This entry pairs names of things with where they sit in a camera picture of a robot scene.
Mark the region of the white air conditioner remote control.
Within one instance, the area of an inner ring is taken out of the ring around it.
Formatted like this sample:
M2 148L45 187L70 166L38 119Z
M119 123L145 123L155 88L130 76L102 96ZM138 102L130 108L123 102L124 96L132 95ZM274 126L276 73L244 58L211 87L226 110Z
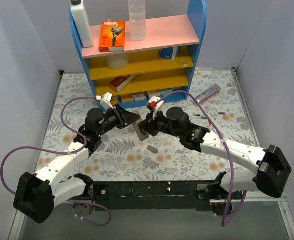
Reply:
M138 120L136 120L134 123L132 123L132 126L138 136L138 139L140 141L144 141L147 138L149 138L149 134L147 132L145 132L144 130L140 130L140 128L138 127L138 124L142 121L141 117L139 117Z

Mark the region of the grey remote battery cover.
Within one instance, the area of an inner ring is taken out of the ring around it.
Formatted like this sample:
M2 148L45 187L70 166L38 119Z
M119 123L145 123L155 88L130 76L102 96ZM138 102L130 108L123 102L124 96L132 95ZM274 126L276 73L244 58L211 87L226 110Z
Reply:
M152 152L154 154L158 153L158 149L155 147L152 147L150 145L147 146L147 150L149 150L150 152Z

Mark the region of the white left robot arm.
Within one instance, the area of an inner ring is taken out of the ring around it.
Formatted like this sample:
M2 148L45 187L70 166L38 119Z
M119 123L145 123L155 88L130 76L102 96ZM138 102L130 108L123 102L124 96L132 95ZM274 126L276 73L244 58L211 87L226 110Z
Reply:
M20 177L13 207L40 224L49 217L54 207L69 199L91 200L94 190L90 177L81 173L67 180L63 180L64 177L97 150L102 135L113 128L123 129L139 119L138 114L119 105L106 112L100 108L90 109L79 134L64 155L35 173L26 172Z

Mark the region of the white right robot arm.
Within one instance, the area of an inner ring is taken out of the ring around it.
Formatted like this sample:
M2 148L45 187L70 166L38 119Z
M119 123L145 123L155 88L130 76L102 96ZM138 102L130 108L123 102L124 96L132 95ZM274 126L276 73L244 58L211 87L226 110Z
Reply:
M224 175L213 186L214 195L219 199L231 193L230 182L233 182L234 192L259 190L269 197L280 198L291 174L291 166L279 147L261 148L221 140L215 132L193 124L179 107L170 108L166 114L151 112L138 127L153 137L158 133L177 137L189 150L232 159L233 163L246 168L240 175Z

